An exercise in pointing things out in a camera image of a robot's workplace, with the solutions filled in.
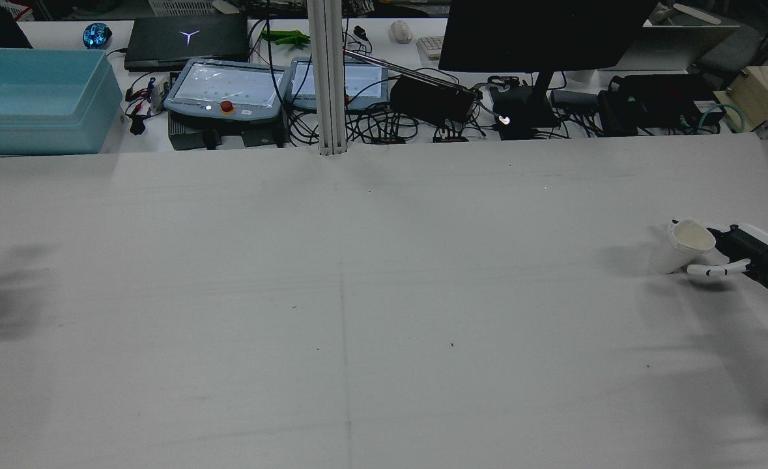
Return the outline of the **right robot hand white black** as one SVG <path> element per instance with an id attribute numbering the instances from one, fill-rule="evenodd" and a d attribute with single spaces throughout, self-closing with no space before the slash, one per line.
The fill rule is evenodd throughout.
<path id="1" fill-rule="evenodd" d="M 715 250 L 726 256 L 721 265 L 690 264 L 690 276 L 719 278 L 744 274 L 768 290 L 768 232 L 753 225 L 730 225 L 727 231 L 709 228 L 715 238 Z"/>

